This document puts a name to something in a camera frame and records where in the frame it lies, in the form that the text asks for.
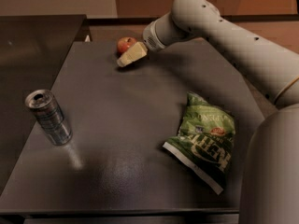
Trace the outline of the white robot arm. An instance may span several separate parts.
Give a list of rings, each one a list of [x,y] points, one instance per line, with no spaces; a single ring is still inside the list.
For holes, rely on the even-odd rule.
[[[207,0],[174,0],[143,40],[118,59],[124,67],[170,45],[202,37],[278,109],[252,136],[239,224],[299,224],[299,55],[223,17]]]

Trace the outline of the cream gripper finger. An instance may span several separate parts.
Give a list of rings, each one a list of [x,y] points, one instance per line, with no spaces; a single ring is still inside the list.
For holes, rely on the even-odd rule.
[[[117,64],[119,67],[125,67],[144,58],[147,54],[148,49],[146,45],[143,42],[136,42],[120,56]]]

